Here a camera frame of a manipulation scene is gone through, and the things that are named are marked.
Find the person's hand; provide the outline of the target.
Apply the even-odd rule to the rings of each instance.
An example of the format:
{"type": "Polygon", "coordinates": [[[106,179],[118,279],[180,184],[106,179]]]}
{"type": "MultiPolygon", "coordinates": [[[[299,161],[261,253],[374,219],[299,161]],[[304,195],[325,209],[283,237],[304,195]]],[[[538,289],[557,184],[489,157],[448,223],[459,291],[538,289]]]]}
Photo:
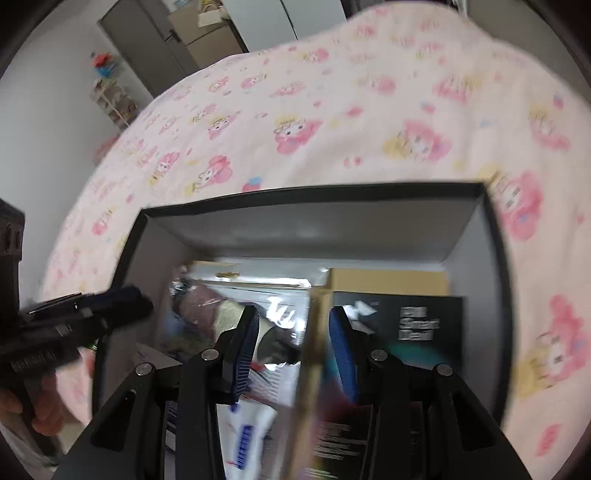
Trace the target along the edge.
{"type": "MultiPolygon", "coordinates": [[[[18,398],[8,390],[1,390],[1,423],[7,424],[11,415],[22,413],[18,398]]],[[[50,373],[41,379],[41,388],[34,401],[33,429],[44,436],[58,435],[64,426],[64,404],[56,386],[56,375],[50,373]]]]}

